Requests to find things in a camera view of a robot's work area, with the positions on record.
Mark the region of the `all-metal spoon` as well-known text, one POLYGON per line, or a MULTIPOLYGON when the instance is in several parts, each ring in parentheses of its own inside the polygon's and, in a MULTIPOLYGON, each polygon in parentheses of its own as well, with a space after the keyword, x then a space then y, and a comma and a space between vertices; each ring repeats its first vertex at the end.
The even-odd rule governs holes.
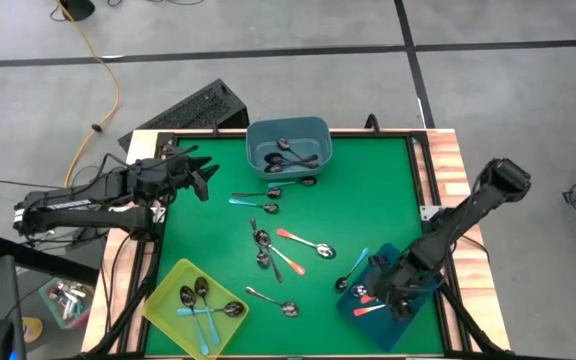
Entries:
POLYGON ((280 173, 280 172, 284 172, 288 168, 295 167, 295 166, 305 167, 307 169, 316 169, 319 167, 319 165, 317 163, 314 163, 314 162, 301 162, 301 161, 281 162, 281 163, 269 164, 264 169, 264 172, 265 173, 280 173))
POLYGON ((260 268, 267 269, 270 266, 270 259, 269 256, 262 250, 261 246, 257 243, 258 229, 254 217, 250 218, 250 224, 253 232, 253 240, 259 249, 258 254, 256 256, 257 264, 259 265, 260 268))
POLYGON ((231 196, 233 198, 244 198, 244 197, 255 197, 255 196, 266 196, 269 199, 279 199, 282 197, 282 189, 280 187, 272 187, 262 192, 235 192, 231 196))
POLYGON ((290 301, 280 302, 280 301, 277 301, 277 300, 275 300, 275 299, 273 299, 273 298, 270 298, 270 297, 262 294, 261 292, 255 290, 254 288, 252 288, 252 287, 250 287, 250 286, 247 286, 247 287, 245 288, 245 292, 246 292, 247 294, 249 294, 249 295, 256 296, 256 297, 261 298, 261 299, 263 299, 263 300, 266 300, 266 301, 268 301, 268 302, 270 302, 270 303, 273 303, 273 304, 275 304, 275 305, 278 305, 278 306, 280 307, 282 313, 283 313, 285 316, 287 316, 287 317, 295 318, 295 317, 297 317, 297 316, 299 315, 299 308, 298 308, 297 304, 294 303, 294 302, 290 302, 290 301))
POLYGON ((276 144, 277 146, 282 150, 282 151, 287 151, 291 154, 293 154, 298 160, 302 160, 302 157, 300 155, 298 155, 290 146, 289 141, 286 138, 280 137, 276 140, 276 144))
POLYGON ((273 271, 274 271, 275 278, 276 278, 277 282, 278 282, 279 284, 282 284, 282 283, 283 283, 283 277, 282 277, 282 275, 281 275, 281 273, 280 273, 280 271, 279 271, 279 269, 278 269, 278 267, 277 267, 277 265, 276 265, 276 263, 275 263, 272 255, 271 255, 271 253, 270 253, 268 242, 267 242, 267 241, 260 241, 260 242, 259 242, 259 245, 260 245, 262 251, 264 252, 264 254, 265 254, 265 255, 268 257, 268 259, 269 259, 269 262, 270 262, 270 264, 271 264, 271 266, 272 266, 272 268, 273 268, 273 271))
MULTIPOLYGON (((318 159, 318 156, 316 154, 307 156, 305 158, 301 158, 301 159, 297 159, 297 162, 312 162, 318 159)), ((292 162, 292 159, 288 159, 286 157, 284 157, 282 154, 277 153, 277 152, 273 152, 273 153, 269 153, 267 155, 264 156, 264 160, 267 163, 288 163, 288 162, 292 162)))

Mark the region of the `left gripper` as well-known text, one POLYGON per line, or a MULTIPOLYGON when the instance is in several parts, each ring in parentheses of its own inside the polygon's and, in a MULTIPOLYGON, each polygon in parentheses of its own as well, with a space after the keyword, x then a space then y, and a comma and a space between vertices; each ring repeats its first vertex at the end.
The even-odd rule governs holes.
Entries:
POLYGON ((168 165, 173 186, 176 189, 192 187, 201 201, 207 201, 209 198, 207 182, 220 169, 217 164, 207 166, 211 160, 210 156, 189 155, 180 155, 172 159, 168 165))

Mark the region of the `blue plastic tray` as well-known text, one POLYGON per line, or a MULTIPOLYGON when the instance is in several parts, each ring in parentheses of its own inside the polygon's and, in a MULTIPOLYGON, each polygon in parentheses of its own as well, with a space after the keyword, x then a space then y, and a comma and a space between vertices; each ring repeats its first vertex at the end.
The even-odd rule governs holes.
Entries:
MULTIPOLYGON (((377 251, 376 256, 381 249, 385 248, 395 247, 392 244, 386 243, 377 251)), ((366 288, 366 281, 375 279, 377 271, 377 265, 367 265, 358 278, 352 282, 349 288, 337 300, 336 309, 339 315, 345 319, 353 329, 370 340, 381 351, 390 352, 404 335, 407 328, 412 324, 414 316, 421 311, 426 301, 431 298, 431 295, 439 287, 440 283, 437 280, 431 280, 431 292, 422 294, 412 301, 409 301, 414 309, 414 315, 408 321, 395 321, 391 311, 391 305, 386 305, 386 307, 382 309, 360 317, 355 317, 352 314, 355 308, 384 304, 377 299, 367 304, 361 304, 360 298, 354 297, 351 294, 351 287, 354 285, 364 285, 366 288)))

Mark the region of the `black round stand base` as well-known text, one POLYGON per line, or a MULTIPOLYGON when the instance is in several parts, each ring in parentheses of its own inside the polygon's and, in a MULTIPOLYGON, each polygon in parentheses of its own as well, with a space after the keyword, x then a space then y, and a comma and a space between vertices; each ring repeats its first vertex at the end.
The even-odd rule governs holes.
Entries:
POLYGON ((74 22, 88 19, 96 10, 92 0, 58 0, 58 7, 67 21, 74 22))

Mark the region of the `teal bin of cutlery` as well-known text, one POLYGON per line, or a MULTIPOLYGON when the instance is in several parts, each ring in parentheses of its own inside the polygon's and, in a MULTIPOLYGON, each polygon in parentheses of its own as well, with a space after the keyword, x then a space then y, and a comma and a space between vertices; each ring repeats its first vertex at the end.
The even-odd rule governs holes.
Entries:
POLYGON ((93 300, 92 287, 53 278, 38 293, 61 329, 74 329, 87 323, 93 300))

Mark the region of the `black table border frame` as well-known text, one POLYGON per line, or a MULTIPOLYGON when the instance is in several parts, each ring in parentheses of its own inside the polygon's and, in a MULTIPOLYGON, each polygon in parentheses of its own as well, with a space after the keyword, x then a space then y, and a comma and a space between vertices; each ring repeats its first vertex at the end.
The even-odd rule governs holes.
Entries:
MULTIPOLYGON (((371 133, 361 131, 361 132, 342 132, 336 133, 332 137, 332 144, 337 139, 390 139, 390 138, 402 138, 406 141, 408 146, 408 151, 410 155, 410 164, 413 173, 413 178, 416 183, 416 193, 417 193, 417 201, 418 201, 418 209, 420 205, 420 183, 417 180, 415 169, 416 169, 416 160, 413 154, 414 147, 412 144, 412 136, 408 132, 385 132, 381 133, 379 136, 375 137, 371 133)), ((186 139, 217 139, 217 140, 226 140, 226 139, 241 139, 245 140, 242 136, 235 136, 235 137, 209 137, 206 135, 162 135, 158 139, 158 144, 160 147, 181 147, 181 141, 186 139)), ((162 259, 162 249, 165 240, 165 230, 166 224, 163 232, 163 238, 161 240, 161 251, 160 255, 160 262, 162 259)), ((156 275, 156 281, 160 282, 163 277, 168 273, 162 273, 160 270, 160 262, 159 267, 156 275)), ((399 342, 395 345, 395 347, 390 352, 384 352, 379 349, 379 353, 376 355, 262 355, 262 356, 227 356, 224 354, 224 351, 217 357, 217 360, 264 360, 267 358, 273 360, 287 360, 288 358, 314 358, 319 357, 325 360, 361 360, 361 359, 377 359, 377 358, 395 358, 395 357, 404 357, 407 355, 440 355, 442 354, 447 347, 447 331, 445 327, 444 321, 444 313, 440 310, 434 299, 428 299, 424 306, 422 307, 421 311, 415 316, 413 319, 412 324, 407 328, 404 335, 400 338, 399 342)))

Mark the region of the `black floor beam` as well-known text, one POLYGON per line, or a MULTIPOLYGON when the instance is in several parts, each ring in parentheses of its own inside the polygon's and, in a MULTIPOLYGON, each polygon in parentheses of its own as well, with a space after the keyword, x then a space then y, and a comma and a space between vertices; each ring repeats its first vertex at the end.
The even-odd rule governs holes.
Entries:
POLYGON ((15 264, 53 277, 95 285, 99 270, 56 255, 25 247, 0 237, 0 257, 12 256, 15 264))

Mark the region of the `black frame strut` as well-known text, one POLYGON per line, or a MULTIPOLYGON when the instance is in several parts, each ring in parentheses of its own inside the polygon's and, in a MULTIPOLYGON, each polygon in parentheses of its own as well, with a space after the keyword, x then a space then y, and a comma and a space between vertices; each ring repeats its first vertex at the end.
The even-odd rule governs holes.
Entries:
POLYGON ((101 338, 99 343, 86 352, 87 358, 91 359, 93 356, 109 354, 111 347, 123 333, 124 328, 131 322, 139 303, 146 297, 148 292, 154 288, 160 262, 159 253, 161 248, 161 240, 155 240, 153 242, 151 261, 144 279, 139 283, 139 287, 128 296, 124 309, 119 314, 117 320, 111 325, 110 329, 101 338))
POLYGON ((481 329, 474 318, 467 311, 461 300, 457 297, 455 292, 448 284, 442 283, 438 290, 448 301, 450 307, 453 309, 457 322, 462 325, 463 333, 466 338, 466 344, 463 348, 466 352, 473 353, 470 339, 474 341, 478 349, 486 354, 501 354, 504 350, 496 345, 489 336, 481 329))

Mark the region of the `green table mat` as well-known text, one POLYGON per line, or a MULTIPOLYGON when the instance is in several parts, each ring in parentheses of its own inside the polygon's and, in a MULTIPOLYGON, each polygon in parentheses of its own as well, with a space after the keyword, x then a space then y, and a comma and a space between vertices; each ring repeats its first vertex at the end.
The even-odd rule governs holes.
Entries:
POLYGON ((416 183, 407 143, 402 138, 337 139, 333 155, 314 186, 290 185, 279 199, 279 213, 228 202, 235 192, 262 192, 267 184, 252 170, 241 139, 186 139, 181 146, 210 156, 220 166, 209 182, 209 199, 190 190, 178 193, 167 219, 160 270, 167 273, 187 259, 241 298, 249 313, 227 356, 376 355, 379 348, 343 319, 337 309, 336 280, 346 275, 361 251, 384 244, 406 247, 421 233, 416 183), (283 277, 259 267, 250 218, 272 244, 306 269, 298 275, 270 253, 283 277), (336 250, 324 259, 302 243, 280 237, 283 228, 336 250), (299 315, 249 295, 250 286, 277 301, 297 304, 299 315))

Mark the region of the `yellow-green plastic tray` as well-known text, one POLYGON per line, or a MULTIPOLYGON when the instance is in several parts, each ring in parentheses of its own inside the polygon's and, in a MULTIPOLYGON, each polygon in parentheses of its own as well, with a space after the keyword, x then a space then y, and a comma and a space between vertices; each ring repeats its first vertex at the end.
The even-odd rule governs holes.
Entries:
POLYGON ((217 360, 247 315, 248 305, 240 298, 189 260, 181 259, 163 277, 144 303, 143 317, 149 322, 145 354, 152 357, 188 356, 194 360, 217 360), (232 301, 241 302, 245 307, 244 313, 237 317, 229 317, 221 312, 211 313, 220 337, 220 344, 217 346, 211 340, 207 314, 196 314, 209 346, 209 354, 206 356, 200 353, 197 331, 192 316, 178 316, 176 314, 177 309, 187 308, 182 304, 179 296, 180 288, 183 285, 190 287, 195 293, 194 309, 205 308, 202 299, 194 290, 195 280, 198 277, 204 277, 207 280, 209 308, 222 308, 232 301))

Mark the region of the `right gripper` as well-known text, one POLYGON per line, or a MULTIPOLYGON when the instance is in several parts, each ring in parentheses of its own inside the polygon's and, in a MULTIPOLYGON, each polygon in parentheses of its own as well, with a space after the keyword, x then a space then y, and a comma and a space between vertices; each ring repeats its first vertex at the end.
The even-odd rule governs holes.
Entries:
POLYGON ((391 305, 393 318, 408 321, 414 315, 409 301, 432 291, 432 281, 396 248, 381 249, 377 254, 375 279, 366 281, 368 294, 384 304, 391 305))

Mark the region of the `black perforated box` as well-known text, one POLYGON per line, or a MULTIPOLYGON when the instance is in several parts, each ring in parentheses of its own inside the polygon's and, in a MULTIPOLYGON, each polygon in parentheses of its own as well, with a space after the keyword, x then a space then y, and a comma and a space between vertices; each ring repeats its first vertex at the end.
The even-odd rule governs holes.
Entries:
POLYGON ((249 125, 247 106, 223 80, 216 79, 137 130, 241 129, 249 125))

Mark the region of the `yellow disc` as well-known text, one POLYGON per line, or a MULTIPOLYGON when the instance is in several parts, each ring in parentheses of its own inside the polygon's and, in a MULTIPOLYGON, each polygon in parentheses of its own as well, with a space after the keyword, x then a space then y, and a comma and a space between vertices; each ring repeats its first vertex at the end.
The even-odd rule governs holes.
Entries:
POLYGON ((22 318, 23 338, 26 344, 37 341, 43 332, 43 322, 36 317, 22 318))

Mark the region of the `grey-blue plastic tub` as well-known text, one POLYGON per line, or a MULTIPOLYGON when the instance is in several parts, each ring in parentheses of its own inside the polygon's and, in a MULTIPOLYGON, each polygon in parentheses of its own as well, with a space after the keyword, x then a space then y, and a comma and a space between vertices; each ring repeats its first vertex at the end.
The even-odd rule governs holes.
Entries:
POLYGON ((333 154, 332 139, 327 123, 319 117, 285 118, 259 121, 251 124, 246 131, 246 154, 249 165, 256 174, 269 181, 279 181, 306 176, 319 175, 330 162, 333 154), (265 173, 269 165, 264 156, 277 152, 292 162, 297 158, 282 151, 276 144, 280 137, 286 138, 291 148, 302 158, 316 154, 313 161, 319 165, 316 169, 295 166, 280 173, 265 173))

